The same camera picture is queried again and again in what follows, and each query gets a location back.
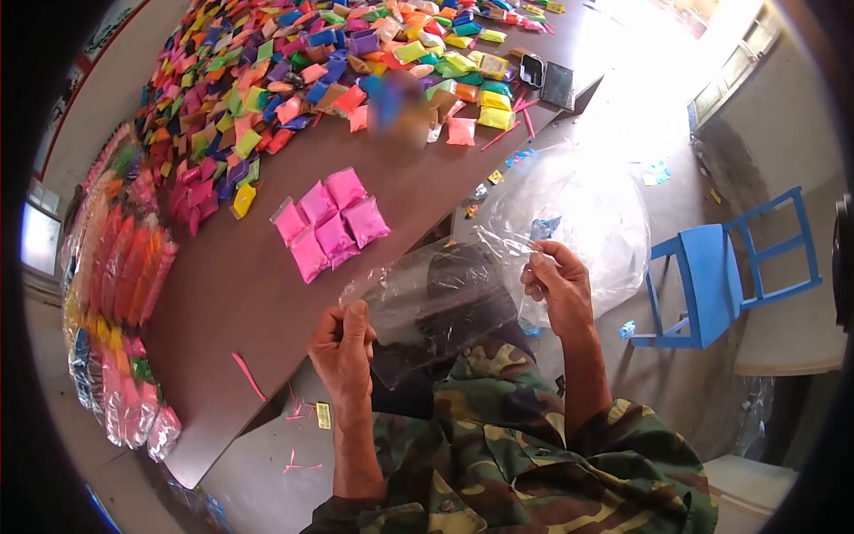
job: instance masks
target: blue chair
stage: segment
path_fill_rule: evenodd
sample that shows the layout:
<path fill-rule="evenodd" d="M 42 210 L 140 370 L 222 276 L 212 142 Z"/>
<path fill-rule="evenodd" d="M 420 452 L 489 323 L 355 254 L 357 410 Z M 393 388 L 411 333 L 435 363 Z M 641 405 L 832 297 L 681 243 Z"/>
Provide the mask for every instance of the blue chair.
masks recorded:
<path fill-rule="evenodd" d="M 800 233 L 765 250 L 756 251 L 750 229 L 747 227 L 747 220 L 770 211 L 774 206 L 790 198 L 798 214 Z M 741 291 L 739 267 L 735 261 L 733 242 L 729 237 L 729 232 L 734 228 L 741 231 L 747 247 L 747 258 L 755 287 L 753 298 L 745 299 Z M 785 289 L 765 293 L 762 277 L 759 274 L 759 264 L 801 246 L 806 252 L 810 279 Z M 816 249 L 812 243 L 810 222 L 806 218 L 800 186 L 741 215 L 727 225 L 698 226 L 679 232 L 675 238 L 652 247 L 651 260 L 672 255 L 676 256 L 679 262 L 687 311 L 680 314 L 678 323 L 669 330 L 664 330 L 661 326 L 661 314 L 658 311 L 658 295 L 647 272 L 646 288 L 652 304 L 655 333 L 632 336 L 632 344 L 635 347 L 705 349 L 729 328 L 730 323 L 738 319 L 741 310 L 771 304 L 816 287 L 822 282 L 822 277 L 818 274 Z M 690 333 L 679 333 L 685 326 L 689 327 Z"/>

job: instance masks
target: finger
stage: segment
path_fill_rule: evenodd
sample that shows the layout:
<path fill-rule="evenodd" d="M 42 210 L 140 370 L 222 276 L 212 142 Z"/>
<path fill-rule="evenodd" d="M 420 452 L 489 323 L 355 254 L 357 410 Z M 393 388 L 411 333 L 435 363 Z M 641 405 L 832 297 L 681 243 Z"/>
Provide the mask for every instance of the finger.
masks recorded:
<path fill-rule="evenodd" d="M 539 239 L 534 241 L 541 249 L 543 254 L 550 255 L 555 261 L 567 271 L 575 271 L 578 268 L 583 269 L 584 264 L 581 263 L 581 260 L 569 250 L 565 244 L 558 243 L 557 241 L 548 241 L 546 239 Z"/>
<path fill-rule="evenodd" d="M 557 290 L 566 283 L 564 277 L 558 272 L 558 264 L 541 252 L 531 254 L 530 264 L 534 275 L 546 286 L 546 289 Z"/>
<path fill-rule="evenodd" d="M 344 336 L 341 345 L 361 349 L 365 345 L 367 331 L 368 305 L 362 300 L 352 301 L 344 309 Z"/>
<path fill-rule="evenodd" d="M 522 271 L 522 276 L 519 277 L 519 281 L 524 285 L 528 285 L 533 283 L 534 280 L 536 280 L 536 276 L 531 271 L 530 265 L 526 264 L 525 269 Z"/>
<path fill-rule="evenodd" d="M 525 286 L 525 294 L 530 296 L 537 302 L 541 301 L 545 296 L 545 293 L 543 292 L 542 288 L 536 282 Z"/>
<path fill-rule="evenodd" d="M 320 312 L 318 324 L 314 328 L 314 334 L 309 340 L 309 349 L 314 345 L 333 343 L 339 341 L 336 331 L 340 331 L 344 321 L 344 312 L 338 306 L 330 306 Z"/>

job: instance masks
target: hand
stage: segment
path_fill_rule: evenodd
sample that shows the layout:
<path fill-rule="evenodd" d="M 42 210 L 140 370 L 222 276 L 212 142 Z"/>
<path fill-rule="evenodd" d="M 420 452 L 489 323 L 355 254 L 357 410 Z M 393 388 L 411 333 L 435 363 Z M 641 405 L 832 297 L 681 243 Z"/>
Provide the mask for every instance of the hand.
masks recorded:
<path fill-rule="evenodd" d="M 327 308 L 308 342 L 314 370 L 329 391 L 335 408 L 371 407 L 371 343 L 377 339 L 368 324 L 365 301 Z"/>
<path fill-rule="evenodd" d="M 532 253 L 522 271 L 525 295 L 537 302 L 546 299 L 552 330 L 564 345 L 583 349 L 598 344 L 587 268 L 561 243 L 534 243 L 542 252 Z"/>

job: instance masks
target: camouflage sleeve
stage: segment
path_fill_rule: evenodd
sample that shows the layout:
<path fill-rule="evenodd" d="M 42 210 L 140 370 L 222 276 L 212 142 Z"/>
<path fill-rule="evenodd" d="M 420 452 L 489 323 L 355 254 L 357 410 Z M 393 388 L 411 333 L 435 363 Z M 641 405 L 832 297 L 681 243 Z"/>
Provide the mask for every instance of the camouflage sleeve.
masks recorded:
<path fill-rule="evenodd" d="M 359 516 L 374 510 L 380 501 L 376 499 L 344 499 L 332 496 L 312 513 L 312 524 L 302 534 L 331 534 L 333 532 L 359 532 Z"/>
<path fill-rule="evenodd" d="M 684 532 L 715 530 L 717 508 L 709 496 L 703 462 L 651 408 L 617 399 L 585 423 L 567 449 L 611 476 L 672 485 L 689 509 Z"/>

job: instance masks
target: camouflage jacket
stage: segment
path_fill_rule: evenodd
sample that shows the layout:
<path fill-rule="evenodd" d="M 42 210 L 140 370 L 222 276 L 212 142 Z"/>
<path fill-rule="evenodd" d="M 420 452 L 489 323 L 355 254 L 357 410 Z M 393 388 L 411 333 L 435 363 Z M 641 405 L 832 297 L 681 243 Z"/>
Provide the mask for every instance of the camouflage jacket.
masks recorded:
<path fill-rule="evenodd" d="M 434 384 L 434 419 L 375 414 L 384 502 L 332 497 L 305 532 L 712 533 L 703 464 L 650 409 L 616 400 L 564 445 L 564 402 L 488 340 Z"/>

